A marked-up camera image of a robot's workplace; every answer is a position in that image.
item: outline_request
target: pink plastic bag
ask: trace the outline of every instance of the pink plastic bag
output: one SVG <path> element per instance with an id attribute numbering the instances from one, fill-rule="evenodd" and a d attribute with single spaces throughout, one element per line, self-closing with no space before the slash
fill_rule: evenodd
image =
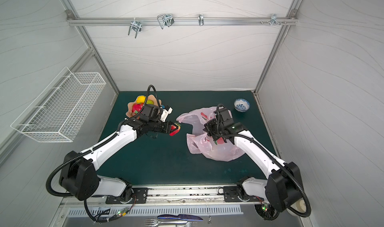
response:
<path id="1" fill-rule="evenodd" d="M 203 131 L 204 124 L 215 118 L 216 106 L 201 108 L 180 115 L 176 120 L 180 123 L 191 124 L 192 134 L 187 134 L 187 146 L 192 154 L 203 154 L 213 160 L 228 162 L 239 158 L 244 151 L 233 145 L 230 141 L 225 143 L 222 138 L 214 142 L 212 137 Z"/>

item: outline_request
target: metal hook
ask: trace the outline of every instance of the metal hook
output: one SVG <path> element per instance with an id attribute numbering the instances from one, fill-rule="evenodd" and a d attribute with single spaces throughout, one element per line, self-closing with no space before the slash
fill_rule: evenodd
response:
<path id="1" fill-rule="evenodd" d="M 128 30 L 128 36 L 129 34 L 131 33 L 131 30 L 134 30 L 136 32 L 135 34 L 135 38 L 137 37 L 137 33 L 138 32 L 141 32 L 141 23 L 140 22 L 137 22 L 135 19 L 133 20 L 133 22 L 131 22 L 131 25 L 129 26 L 129 30 Z"/>
<path id="2" fill-rule="evenodd" d="M 161 29 L 164 29 L 166 24 L 167 27 L 170 27 L 173 23 L 175 23 L 172 14 L 160 14 L 157 16 L 157 21 L 159 22 Z"/>
<path id="3" fill-rule="evenodd" d="M 280 25 L 280 24 L 281 24 L 281 22 L 277 22 L 277 21 L 276 21 L 276 17 L 277 17 L 276 14 L 273 14 L 273 15 L 272 15 L 271 20 L 268 22 L 269 25 L 273 25 L 273 24 Z"/>
<path id="4" fill-rule="evenodd" d="M 199 14 L 198 18 L 199 18 L 199 26 L 203 26 L 204 25 L 204 16 L 203 16 L 203 14 Z"/>

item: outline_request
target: black cable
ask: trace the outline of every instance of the black cable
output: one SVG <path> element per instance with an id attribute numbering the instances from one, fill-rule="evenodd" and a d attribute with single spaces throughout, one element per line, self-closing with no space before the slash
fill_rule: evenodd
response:
<path id="1" fill-rule="evenodd" d="M 224 187 L 220 187 L 217 189 L 217 193 L 221 196 L 225 195 L 225 191 L 228 191 L 228 192 L 231 192 L 231 193 L 234 193 L 234 194 L 237 194 L 237 191 L 233 191 L 231 189 L 227 189 L 227 188 L 224 188 Z"/>
<path id="2" fill-rule="evenodd" d="M 157 98 L 157 92 L 156 92 L 156 89 L 155 89 L 155 87 L 154 87 L 153 85 L 149 85 L 149 86 L 148 86 L 147 94 L 146 94 L 146 96 L 145 96 L 144 105 L 147 104 L 147 100 L 148 100 L 148 96 L 149 96 L 149 91 L 151 90 L 151 88 L 152 88 L 153 91 L 155 92 L 155 98 L 156 98 L 157 104 L 158 104 L 159 107 L 160 107 L 160 110 L 161 110 L 160 115 L 161 115 L 162 112 L 163 112 L 163 109 L 162 109 L 161 106 L 160 106 L 159 99 Z M 139 116 L 139 114 L 143 111 L 143 107 L 140 109 L 140 111 L 139 111 L 136 115 L 133 116 L 134 118 L 137 118 L 137 117 Z"/>
<path id="3" fill-rule="evenodd" d="M 93 220 L 93 222 L 96 222 L 96 223 L 107 223 L 107 222 L 109 222 L 109 221 L 112 221 L 112 220 L 117 220 L 118 218 L 120 218 L 120 216 L 117 216 L 117 215 L 113 215 L 111 218 L 109 218 L 108 220 L 99 220 L 99 218 L 95 218 L 96 216 L 98 216 L 98 215 L 101 215 L 101 213 L 100 214 L 98 214 L 98 215 L 96 215 L 96 216 L 93 216 L 92 214 L 91 214 L 91 212 L 89 211 L 89 208 L 88 208 L 88 205 L 87 205 L 87 200 L 85 199 L 84 200 L 84 209 L 85 209 L 85 212 L 87 212 L 87 215 L 91 218 L 91 220 Z"/>
<path id="4" fill-rule="evenodd" d="M 104 146 L 106 143 L 110 142 L 113 138 L 115 138 L 116 136 L 118 135 L 118 133 L 115 133 L 113 134 L 110 138 L 108 138 L 106 141 L 98 144 L 97 146 L 95 146 L 94 148 L 92 148 L 93 151 L 97 150 L 98 148 Z M 52 189 L 52 180 L 53 180 L 53 177 L 61 170 L 63 169 L 66 165 L 70 164 L 71 162 L 75 162 L 77 160 L 79 160 L 80 158 L 82 158 L 83 156 L 85 155 L 88 155 L 89 153 L 92 153 L 91 150 L 87 150 L 86 152 L 83 152 L 83 153 L 78 153 L 75 157 L 73 157 L 72 159 L 70 159 L 69 161 L 61 164 L 59 167 L 57 167 L 47 178 L 47 181 L 45 183 L 45 188 L 46 190 L 48 191 L 48 193 L 50 193 L 51 195 L 53 196 L 60 196 L 60 197 L 68 197 L 68 196 L 72 196 L 71 193 L 62 193 L 62 192 L 57 192 L 55 190 Z"/>
<path id="5" fill-rule="evenodd" d="M 275 220 L 278 216 L 280 215 L 280 212 L 278 212 L 277 210 L 275 210 L 275 214 L 268 218 L 268 217 L 264 217 L 265 220 Z"/>
<path id="6" fill-rule="evenodd" d="M 217 105 L 217 107 L 216 107 L 217 116 L 219 116 L 219 115 L 220 115 L 220 113 L 218 112 L 218 109 L 219 109 L 220 107 L 224 107 L 224 105 L 223 105 L 223 104 L 221 104 L 221 103 L 219 103 L 219 104 Z M 219 125 L 220 125 L 220 121 L 219 121 L 219 119 L 218 119 L 218 118 L 216 118 L 216 119 L 217 119 L 217 126 L 216 126 L 216 131 L 217 131 L 217 133 L 219 133 L 219 132 L 218 132 L 218 128 L 219 128 Z"/>
<path id="7" fill-rule="evenodd" d="M 99 220 L 99 217 L 101 217 L 101 216 L 104 215 L 104 214 L 109 214 L 110 211 L 111 211 L 111 209 L 104 210 L 104 211 L 101 212 L 100 214 L 95 215 L 94 218 L 95 218 L 96 220 Z"/>
<path id="8" fill-rule="evenodd" d="M 309 217 L 310 216 L 311 211 L 312 211 L 311 210 L 311 205 L 310 205 L 310 201 L 308 200 L 307 195 L 304 192 L 303 187 L 295 179 L 295 177 L 286 168 L 284 168 L 282 166 L 282 164 L 280 164 L 265 148 L 262 147 L 261 144 L 259 144 L 253 138 L 250 138 L 248 136 L 241 135 L 241 134 L 229 134 L 229 135 L 221 135 L 221 136 L 224 137 L 224 138 L 227 138 L 227 137 L 241 137 L 241 138 L 244 138 L 244 139 L 247 139 L 247 140 L 251 141 L 257 147 L 259 147 L 268 156 L 268 158 L 270 158 L 271 161 L 273 163 L 275 163 L 287 175 L 287 177 L 294 183 L 294 185 L 296 186 L 297 190 L 300 192 L 301 196 L 303 197 L 303 200 L 304 200 L 304 203 L 305 203 L 305 207 L 306 207 L 306 210 L 305 210 L 304 213 L 301 213 L 301 212 L 295 210 L 291 206 L 288 206 L 287 209 L 292 211 L 293 213 L 295 213 L 296 215 L 298 215 L 300 217 Z"/>

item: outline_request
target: fruit bowl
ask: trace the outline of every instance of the fruit bowl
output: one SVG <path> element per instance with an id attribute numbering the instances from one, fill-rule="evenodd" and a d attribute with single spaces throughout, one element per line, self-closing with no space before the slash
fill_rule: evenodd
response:
<path id="1" fill-rule="evenodd" d="M 157 105 L 156 98 L 155 98 L 154 95 L 149 95 L 149 96 L 148 96 L 148 100 L 153 101 L 153 104 L 154 104 L 155 106 L 158 106 L 158 105 Z M 137 103 L 136 100 L 133 101 L 133 102 L 129 102 L 129 103 L 128 103 L 128 111 L 127 111 L 127 113 L 126 113 L 127 117 L 132 117 L 132 116 L 133 116 L 133 115 L 131 115 L 132 107 L 133 107 L 133 105 L 136 104 L 136 103 Z"/>

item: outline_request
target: perforated metal plate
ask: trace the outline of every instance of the perforated metal plate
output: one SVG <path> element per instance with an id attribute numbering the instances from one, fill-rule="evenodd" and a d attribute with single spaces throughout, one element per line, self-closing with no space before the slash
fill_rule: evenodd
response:
<path id="1" fill-rule="evenodd" d="M 93 215 L 99 214 L 102 211 L 111 208 L 110 216 L 116 214 L 126 206 L 112 206 L 112 207 L 89 207 Z M 126 216 L 156 216 L 161 214 L 192 214 L 197 216 L 208 215 L 232 215 L 243 214 L 240 205 L 226 204 L 226 205 L 183 205 L 183 206 L 134 206 Z M 68 217 L 87 217 L 84 207 L 71 207 Z"/>

